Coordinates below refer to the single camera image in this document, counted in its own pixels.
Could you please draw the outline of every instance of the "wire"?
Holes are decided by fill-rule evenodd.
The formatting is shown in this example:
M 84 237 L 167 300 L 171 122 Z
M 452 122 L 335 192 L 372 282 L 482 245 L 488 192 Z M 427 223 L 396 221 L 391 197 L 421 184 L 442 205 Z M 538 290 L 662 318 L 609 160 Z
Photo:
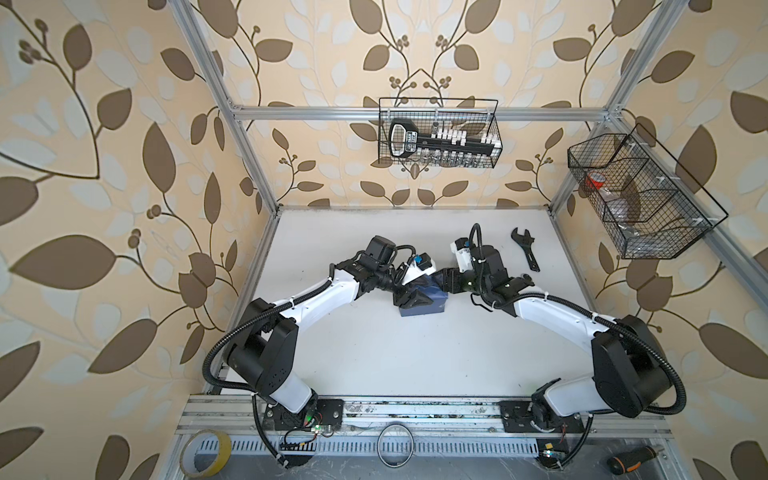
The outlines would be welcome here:
M 520 293 L 519 295 L 511 298 L 509 301 L 502 303 L 501 305 L 495 305 L 494 308 L 496 309 L 503 309 L 510 305 L 512 305 L 515 302 L 518 302 L 520 300 L 526 299 L 526 298 L 545 298 L 545 295 L 543 293 L 539 292 L 528 292 L 528 293 Z M 591 318 L 592 312 L 585 309 L 583 306 L 579 306 L 569 300 L 562 299 L 558 296 L 552 296 L 548 295 L 547 299 L 560 303 L 561 305 L 565 305 L 566 307 L 575 310 L 579 312 L 581 315 L 584 315 L 586 317 Z M 609 320 L 606 320 L 600 316 L 596 316 L 594 318 L 594 321 L 597 323 L 600 323 L 602 326 L 608 327 L 608 329 L 611 329 L 615 331 L 616 333 L 619 333 L 622 335 L 625 339 L 631 341 L 635 345 L 639 346 L 643 350 L 645 350 L 648 355 L 652 356 L 659 364 L 659 367 L 664 371 L 664 373 L 667 375 L 667 378 L 670 380 L 670 383 L 675 389 L 675 402 L 668 407 L 654 407 L 654 406 L 648 406 L 645 408 L 646 412 L 654 413 L 657 415 L 675 415 L 677 413 L 680 413 L 685 408 L 685 404 L 687 403 L 687 395 L 685 393 L 685 386 L 683 385 L 683 380 L 680 379 L 680 376 L 677 374 L 673 366 L 665 359 L 659 352 L 656 351 L 654 347 L 646 343 L 644 340 L 642 340 L 639 336 L 637 336 L 633 331 L 629 330 L 628 328 L 622 326 L 620 323 L 613 323 Z

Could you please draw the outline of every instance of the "blue box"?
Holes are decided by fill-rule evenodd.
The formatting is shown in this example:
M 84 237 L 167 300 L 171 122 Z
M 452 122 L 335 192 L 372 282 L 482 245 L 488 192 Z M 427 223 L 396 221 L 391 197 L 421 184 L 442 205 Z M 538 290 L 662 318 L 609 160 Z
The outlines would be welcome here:
M 426 296 L 432 299 L 431 305 L 415 306 L 409 309 L 400 309 L 400 316 L 428 315 L 430 313 L 445 312 L 445 301 L 448 293 L 443 292 L 432 276 L 421 276 L 411 282 Z

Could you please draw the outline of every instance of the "wall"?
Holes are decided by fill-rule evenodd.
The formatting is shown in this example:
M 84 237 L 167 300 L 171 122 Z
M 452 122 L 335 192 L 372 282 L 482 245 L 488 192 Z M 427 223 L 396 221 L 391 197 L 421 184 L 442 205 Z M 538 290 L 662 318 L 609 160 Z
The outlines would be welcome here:
M 389 96 L 431 97 L 445 106 L 458 103 L 445 98 L 472 97 L 501 107 L 599 107 L 655 15 L 648 0 L 590 8 L 559 0 L 192 6 L 233 101 L 274 107 L 375 107 Z M 475 170 L 377 161 L 370 124 L 247 127 L 275 198 L 312 207 L 541 207 L 565 175 L 565 149 L 587 133 L 578 122 L 500 124 L 502 159 L 494 170 Z M 554 142 L 558 131 L 562 139 Z M 543 155 L 538 176 L 536 154 Z M 293 155 L 293 166 L 280 163 Z
M 149 478 L 263 232 L 163 7 L 0 1 L 2 478 Z
M 690 2 L 625 114 L 679 155 L 730 213 L 720 228 L 768 269 L 767 19 L 758 0 Z M 629 262 L 580 195 L 559 219 L 598 309 L 645 319 L 681 372 L 688 407 L 668 420 L 690 470 L 768 478 L 766 313 L 703 242 L 675 260 Z
M 193 5 L 235 102 L 265 106 L 360 106 L 364 95 L 602 106 L 654 9 L 653 0 Z

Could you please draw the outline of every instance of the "metal ring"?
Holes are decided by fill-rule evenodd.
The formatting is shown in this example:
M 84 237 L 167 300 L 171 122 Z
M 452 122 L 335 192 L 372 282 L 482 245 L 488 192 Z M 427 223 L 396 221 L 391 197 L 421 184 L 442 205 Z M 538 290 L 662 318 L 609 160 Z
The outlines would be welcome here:
M 391 429 L 393 427 L 402 427 L 402 428 L 404 428 L 405 431 L 408 432 L 408 436 L 411 438 L 411 452 L 408 454 L 408 458 L 406 458 L 405 460 L 403 460 L 400 463 L 395 463 L 395 464 L 388 463 L 384 459 L 384 457 L 382 457 L 382 450 L 381 450 L 381 444 L 382 444 L 382 439 L 384 438 L 384 434 L 386 433 L 387 430 L 389 430 L 389 429 Z M 386 466 L 388 466 L 390 468 L 399 468 L 399 467 L 402 467 L 403 465 L 405 465 L 406 463 L 408 463 L 408 460 L 410 460 L 411 457 L 413 457 L 413 452 L 415 451 L 415 449 L 416 449 L 416 443 L 413 441 L 413 434 L 411 433 L 410 430 L 408 430 L 408 427 L 406 427 L 402 423 L 393 423 L 391 425 L 386 426 L 386 428 L 384 428 L 382 430 L 382 432 L 379 433 L 379 440 L 376 441 L 376 454 L 379 455 L 379 460 L 381 460 L 384 465 L 386 465 Z

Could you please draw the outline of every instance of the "brown leaf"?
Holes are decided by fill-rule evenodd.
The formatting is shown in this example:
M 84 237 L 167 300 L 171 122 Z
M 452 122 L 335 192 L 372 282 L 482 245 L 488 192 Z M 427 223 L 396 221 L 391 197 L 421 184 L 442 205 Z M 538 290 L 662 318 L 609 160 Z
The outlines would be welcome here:
M 496 200 L 496 208 L 516 208 L 520 207 L 520 204 L 518 204 L 514 200 L 508 200 L 506 198 L 499 198 Z
M 189 81 L 194 78 L 192 61 L 187 57 L 187 54 L 178 48 L 166 48 L 160 52 L 160 56 L 163 58 L 163 62 L 165 62 L 168 70 L 181 80 Z
M 155 322 L 150 319 L 136 320 L 122 329 L 101 349 L 91 366 L 88 367 L 88 371 L 91 373 L 113 373 L 124 369 L 147 351 L 155 334 L 157 334 Z
M 485 123 L 481 121 L 471 121 L 468 124 L 463 124 L 461 126 L 461 129 L 467 132 L 467 137 L 479 134 L 483 128 L 485 128 Z
M 290 148 L 286 136 L 281 134 L 280 131 L 276 128 L 272 129 L 272 139 L 275 140 L 275 143 L 278 144 L 283 150 L 288 150 L 288 148 Z
M 477 0 L 467 9 L 464 27 L 469 33 L 480 33 L 488 28 L 498 13 L 502 0 Z
M 230 0 L 198 0 L 197 7 L 208 25 L 219 35 L 232 38 L 237 33 L 237 11 Z
M 694 61 L 694 54 L 689 51 L 676 50 L 666 54 L 656 63 L 650 73 L 650 79 L 658 84 L 667 83 L 681 76 Z
M 614 257 L 602 242 L 600 242 L 600 246 L 598 247 L 598 259 L 600 259 L 600 266 L 603 267 L 603 271 L 608 275 L 616 270 L 616 267 L 614 266 Z
M 527 160 L 518 160 L 515 162 L 515 166 L 524 172 L 533 171 L 533 164 Z
M 442 189 L 443 197 L 455 197 L 464 192 L 469 186 L 469 180 L 459 180 L 458 182 L 452 182 Z
M 768 379 L 768 356 L 741 333 L 721 323 L 706 323 L 699 329 L 699 337 L 725 366 L 742 375 Z
M 131 447 L 119 435 L 109 435 L 96 465 L 96 480 L 118 480 L 131 457 Z
M 91 39 L 83 25 L 78 23 L 69 29 L 64 35 L 63 49 L 64 58 L 72 70 L 77 71 L 88 65 L 93 55 L 93 48 L 91 47 Z
M 200 308 L 208 297 L 208 290 L 192 273 L 179 273 L 179 291 L 187 306 Z
M 219 144 L 221 151 L 224 151 L 224 123 L 220 118 L 214 118 L 214 133 L 216 134 L 216 142 Z
M 422 204 L 432 206 L 435 203 L 435 194 L 430 190 L 423 190 L 419 188 L 416 192 L 416 196 Z
M 656 146 L 656 125 L 654 125 L 654 122 L 651 121 L 650 118 L 637 117 L 637 120 L 635 120 L 635 123 L 640 125 L 640 127 L 637 129 L 637 133 L 640 135 L 640 138 L 645 140 L 648 143 L 649 147 L 655 147 Z
M 376 129 L 368 124 L 350 124 L 349 127 L 365 141 L 377 141 L 379 139 Z
M 710 132 L 699 125 L 680 152 L 675 174 L 694 193 L 706 184 L 717 165 L 717 148 Z
M 267 38 L 256 44 L 256 56 L 270 62 L 283 61 L 293 50 L 293 43 L 279 38 Z
M 755 255 L 755 261 L 758 262 L 762 268 L 768 271 L 768 248 L 763 249 L 757 255 Z
M 694 458 L 694 466 L 696 467 L 696 470 L 699 472 L 699 476 L 701 477 L 701 480 L 726 480 L 726 478 L 723 476 L 722 473 L 720 473 L 717 468 L 714 468 L 712 465 L 706 463 L 704 460 L 699 460 L 698 458 Z
M 688 8 L 696 13 L 708 12 L 712 9 L 712 0 L 689 0 Z
M 21 177 L 0 177 L 0 225 L 16 220 L 38 201 L 38 185 Z
M 106 94 L 101 97 L 96 106 L 98 120 L 107 130 L 117 130 L 128 119 L 132 101 L 133 96 L 130 88 Z
M 636 222 L 640 221 L 642 205 L 640 202 L 640 194 L 637 191 L 637 184 L 634 182 L 634 179 L 628 175 L 621 188 L 620 197 L 624 199 L 627 205 L 627 215 L 624 218 L 625 221 L 630 225 L 635 225 Z
M 208 183 L 205 186 L 203 210 L 205 210 L 205 217 L 211 225 L 216 223 L 216 220 L 219 220 L 219 212 L 221 212 L 221 189 L 219 188 L 219 180 L 216 179 L 215 173 L 210 174 Z
M 382 28 L 382 11 L 372 0 L 349 0 L 349 10 L 352 18 L 367 34 L 378 33 Z
M 152 476 L 152 472 L 154 472 L 155 465 L 157 465 L 158 458 L 160 458 L 159 453 L 148 457 L 136 467 L 128 480 L 149 480 Z
M 232 269 L 235 267 L 236 261 L 237 261 L 237 240 L 232 240 L 230 249 L 227 250 L 227 259 L 224 261 L 224 268 L 227 270 L 227 272 L 232 271 Z
M 392 203 L 395 205 L 403 205 L 410 196 L 411 190 L 408 188 L 404 190 L 397 190 L 394 194 L 392 194 Z
M 296 188 L 302 192 L 313 192 L 323 188 L 323 184 L 318 184 L 317 182 L 299 182 L 296 185 Z
M 211 286 L 216 281 L 216 265 L 207 253 L 192 253 L 190 255 L 192 273 L 205 286 Z
M 475 97 L 467 97 L 464 100 L 460 101 L 458 105 L 456 105 L 456 108 L 474 108 L 475 107 Z
M 218 50 L 214 50 L 210 54 L 214 56 L 214 61 L 219 69 L 219 74 L 224 75 L 224 62 L 221 60 L 221 54 Z
M 187 345 L 184 346 L 184 351 L 181 353 L 181 361 L 179 362 L 179 365 L 183 365 L 192 360 L 194 354 L 200 349 L 200 344 L 203 342 L 204 336 L 205 329 L 202 325 L 198 325 L 192 330 L 190 338 L 187 339 Z
M 307 206 L 313 208 L 331 208 L 331 200 L 329 198 L 319 198 L 317 200 L 312 200 Z
M 574 212 L 576 211 L 576 197 L 574 197 L 573 194 L 568 197 L 568 203 L 565 206 L 568 208 L 568 215 L 573 217 Z
M 735 91 L 730 94 L 730 113 L 744 130 L 758 134 L 768 130 L 768 101 Z
M 176 162 L 174 152 L 157 124 L 149 127 L 141 153 L 147 176 L 159 191 L 167 193 L 176 180 Z
M 250 179 L 250 177 L 245 177 L 240 181 L 240 189 L 248 197 L 253 195 L 253 181 Z
M 627 50 L 627 54 L 624 56 L 624 60 L 621 61 L 621 69 L 620 73 L 624 74 L 624 70 L 627 70 L 627 66 L 629 65 L 629 62 L 632 60 L 632 57 L 634 57 L 634 48 L 630 48 Z
M 570 108 L 571 102 L 568 100 L 558 100 L 542 105 L 541 108 Z
M 42 434 L 43 429 L 40 427 L 24 427 L 0 433 L 0 468 L 26 452 Z
M 386 195 L 384 187 L 375 182 L 361 181 L 360 188 L 371 197 L 384 197 Z
M 581 37 L 561 38 L 555 40 L 552 44 L 554 54 L 561 60 L 579 61 L 589 55 L 592 50 L 592 43 Z
M 0 357 L 0 402 L 27 376 L 40 354 L 40 342 L 28 343 Z
M 504 184 L 504 186 L 507 187 L 509 190 L 513 190 L 516 192 L 527 192 L 533 187 L 533 185 L 531 185 L 531 182 L 529 181 L 512 182 L 510 184 Z
M 147 0 L 147 6 L 153 10 L 162 10 L 165 8 L 165 3 L 167 0 Z
M 550 148 L 554 147 L 558 144 L 558 142 L 563 138 L 563 129 L 559 128 L 556 131 L 552 133 L 552 135 L 549 136 L 546 142 L 544 142 L 544 148 L 549 150 Z
M 611 30 L 617 37 L 639 27 L 654 7 L 654 0 L 621 0 L 611 19 Z
M 314 160 L 303 161 L 296 169 L 300 172 L 308 172 L 315 167 L 316 162 Z
M 730 452 L 730 466 L 739 480 L 765 480 L 768 478 L 768 461 L 754 440 L 737 443 Z
M 672 295 L 672 277 L 655 276 L 637 291 L 637 304 L 648 312 L 663 309 Z
M 102 242 L 85 235 L 54 238 L 35 247 L 9 271 L 41 285 L 80 290 L 107 276 L 116 257 Z
M 656 276 L 659 260 L 632 260 L 627 268 L 627 285 L 639 290 L 643 285 Z
M 368 50 L 366 59 L 362 61 L 362 69 L 367 71 L 381 70 L 388 61 L 389 47 L 387 45 L 373 45 L 371 49 Z
M 389 157 L 381 157 L 378 160 L 375 160 L 371 163 L 371 167 L 376 168 L 389 168 L 392 166 L 392 158 Z
M 480 69 L 480 59 L 471 45 L 456 45 L 453 51 L 453 61 L 456 66 L 466 71 Z
M 192 145 L 197 145 L 203 141 L 205 137 L 205 130 L 208 128 L 208 116 L 205 114 L 199 114 L 192 119 L 192 126 L 190 127 L 190 141 Z

